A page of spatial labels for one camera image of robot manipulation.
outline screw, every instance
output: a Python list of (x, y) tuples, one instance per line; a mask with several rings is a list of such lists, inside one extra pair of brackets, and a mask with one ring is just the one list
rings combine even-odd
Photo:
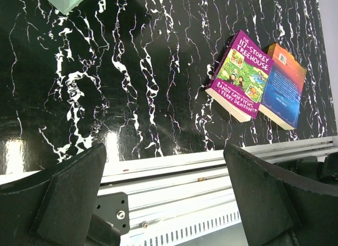
[(146, 229), (148, 226), (149, 226), (149, 223), (148, 223), (148, 222), (146, 222), (146, 221), (142, 222), (142, 227), (143, 227), (144, 229)]
[(119, 220), (123, 220), (125, 216), (126, 216), (126, 213), (124, 211), (118, 211), (118, 213), (116, 214), (116, 217)]

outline metal bracket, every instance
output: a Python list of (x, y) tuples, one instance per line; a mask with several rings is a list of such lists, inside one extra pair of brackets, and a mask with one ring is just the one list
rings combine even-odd
[(111, 223), (120, 235), (130, 230), (128, 195), (124, 192), (97, 197), (93, 213)]

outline barcode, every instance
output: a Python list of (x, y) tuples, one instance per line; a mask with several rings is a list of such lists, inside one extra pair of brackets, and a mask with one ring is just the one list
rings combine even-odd
[(279, 60), (283, 63), (286, 64), (286, 57), (283, 54), (279, 54)]

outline book cover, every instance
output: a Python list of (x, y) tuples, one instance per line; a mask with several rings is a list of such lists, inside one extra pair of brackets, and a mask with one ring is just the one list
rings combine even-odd
[(236, 109), (256, 118), (273, 60), (244, 33), (232, 39), (210, 85)]
[(291, 129), (297, 128), (307, 70), (278, 43), (269, 47), (268, 54), (272, 56), (274, 65), (261, 104), (292, 126)]

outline marble surface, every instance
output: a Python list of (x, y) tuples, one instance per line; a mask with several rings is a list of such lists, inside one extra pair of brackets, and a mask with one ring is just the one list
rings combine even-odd
[[(318, 0), (0, 0), (0, 174), (94, 143), (108, 161), (336, 135)], [(229, 36), (308, 68), (298, 129), (238, 123), (203, 91)]]

